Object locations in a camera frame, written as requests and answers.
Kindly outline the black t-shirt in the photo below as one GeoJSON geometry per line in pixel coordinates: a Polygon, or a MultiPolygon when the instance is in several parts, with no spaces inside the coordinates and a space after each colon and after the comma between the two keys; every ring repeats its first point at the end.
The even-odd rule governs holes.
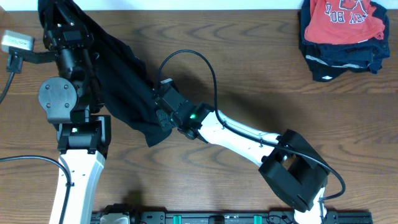
{"type": "Polygon", "coordinates": [[[78,11],[78,17],[93,35],[88,48],[63,49],[75,53],[85,50],[99,82],[104,105],[117,119],[140,131],[148,146],[155,146],[168,138],[155,113],[154,84],[147,76],[144,62],[138,59],[130,46],[108,34],[74,1],[39,1],[38,13],[42,26],[42,9],[48,2],[66,2],[78,11]]]}

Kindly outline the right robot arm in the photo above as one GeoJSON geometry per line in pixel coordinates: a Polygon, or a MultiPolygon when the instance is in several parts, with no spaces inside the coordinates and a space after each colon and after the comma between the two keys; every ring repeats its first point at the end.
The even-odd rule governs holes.
{"type": "Polygon", "coordinates": [[[295,223],[323,223],[321,198],[327,185],[327,163],[293,130],[268,133],[241,124],[216,108],[184,98],[172,79],[155,94],[161,128],[177,128],[188,139],[223,146],[253,162],[272,191],[294,209],[295,223]]]}

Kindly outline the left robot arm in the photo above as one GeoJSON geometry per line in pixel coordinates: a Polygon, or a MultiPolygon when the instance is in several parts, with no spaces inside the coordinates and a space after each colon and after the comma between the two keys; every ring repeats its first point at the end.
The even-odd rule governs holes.
{"type": "Polygon", "coordinates": [[[50,222],[89,223],[111,137],[110,117],[98,115],[103,97],[88,50],[93,36],[67,1],[46,4],[40,16],[45,48],[58,68],[39,89],[60,153],[50,222]]]}

